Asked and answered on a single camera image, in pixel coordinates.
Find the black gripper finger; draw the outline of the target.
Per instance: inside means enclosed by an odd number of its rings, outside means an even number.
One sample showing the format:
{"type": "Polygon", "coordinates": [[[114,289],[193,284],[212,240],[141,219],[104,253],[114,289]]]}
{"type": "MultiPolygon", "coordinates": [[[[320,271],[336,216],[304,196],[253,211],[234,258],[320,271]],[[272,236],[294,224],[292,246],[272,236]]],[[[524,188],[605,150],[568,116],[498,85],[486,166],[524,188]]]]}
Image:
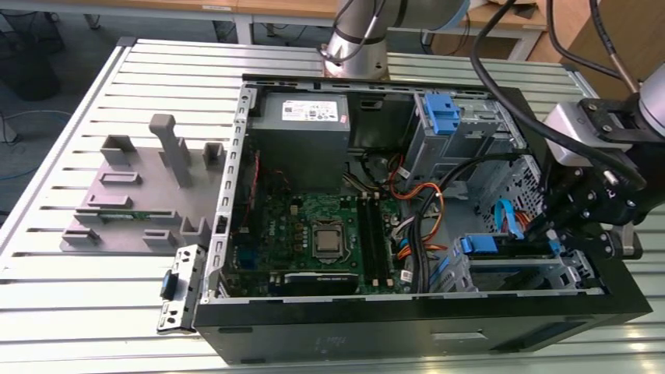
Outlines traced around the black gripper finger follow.
{"type": "Polygon", "coordinates": [[[556,257],[610,258],[609,236],[604,231],[600,234],[592,234],[585,231],[550,228],[548,243],[556,257]]]}
{"type": "Polygon", "coordinates": [[[592,178],[592,168],[550,165],[545,169],[541,213],[528,225],[526,240],[544,240],[546,231],[562,231],[581,220],[582,211],[597,200],[592,178]]]}

